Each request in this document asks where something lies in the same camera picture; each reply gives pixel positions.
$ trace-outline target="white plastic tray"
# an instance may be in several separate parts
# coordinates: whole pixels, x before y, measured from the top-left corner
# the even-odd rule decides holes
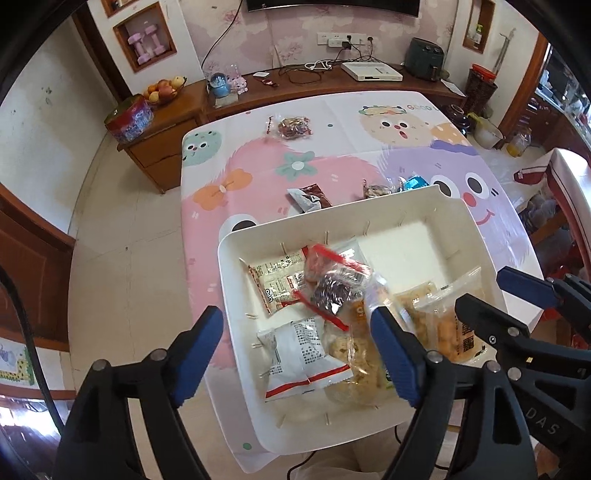
[[[506,312],[503,295],[496,285],[495,268],[466,204],[446,197],[437,186],[348,203],[230,233],[219,245],[218,258],[236,364],[256,436],[264,448],[279,455],[351,442],[406,421],[412,415],[408,403],[396,395],[378,409],[335,404],[322,390],[264,402],[267,379],[260,374],[268,370],[271,360],[264,349],[252,348],[257,342],[256,333],[304,318],[306,310],[302,305],[292,306],[269,318],[239,259],[260,264],[283,255],[281,242],[289,252],[324,242],[327,231],[329,244],[357,236],[363,254],[388,280],[392,292],[430,280],[442,287],[480,265],[486,301]],[[249,319],[246,313],[257,314],[258,319]]]

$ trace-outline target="electrical outlet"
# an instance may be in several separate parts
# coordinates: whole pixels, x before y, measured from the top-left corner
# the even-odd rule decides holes
[[[368,45],[368,36],[364,33],[318,32],[317,35],[318,45],[341,48],[344,41],[350,42],[351,45]]]
[[[343,40],[337,38],[330,38],[328,42],[329,47],[343,48]]]

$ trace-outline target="blue candy wrapper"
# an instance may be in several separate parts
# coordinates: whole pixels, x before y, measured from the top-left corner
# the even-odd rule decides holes
[[[414,190],[428,186],[429,183],[423,177],[419,175],[413,175],[407,181],[404,182],[404,185],[402,185],[402,191],[406,192],[407,190]]]

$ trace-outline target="shelf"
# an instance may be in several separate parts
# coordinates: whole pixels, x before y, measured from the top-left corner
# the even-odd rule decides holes
[[[113,31],[135,73],[177,52],[158,2],[115,25]],[[129,44],[132,37],[137,41]]]
[[[138,0],[100,0],[105,9],[107,17],[112,17],[116,13],[123,10],[125,7],[130,6]]]
[[[469,50],[484,53],[486,42],[491,33],[492,18],[495,15],[495,3],[492,0],[472,0],[470,20],[466,27],[463,46]]]

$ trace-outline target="metal screw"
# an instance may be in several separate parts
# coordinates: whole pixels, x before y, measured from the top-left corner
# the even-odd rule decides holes
[[[107,365],[109,365],[109,362],[101,358],[100,360],[96,360],[92,364],[92,369],[96,372],[100,372],[101,370],[104,370]]]
[[[150,353],[150,360],[160,362],[166,358],[167,351],[164,348],[157,348]]]
[[[490,370],[491,372],[494,372],[496,374],[501,371],[501,366],[497,362],[495,362],[494,360],[489,360],[486,363],[486,367],[488,368],[488,370]]]
[[[427,352],[427,359],[434,364],[439,364],[443,362],[443,355],[437,352],[436,350],[429,350]]]
[[[507,377],[517,382],[521,378],[521,370],[519,370],[517,367],[511,367],[507,372]]]

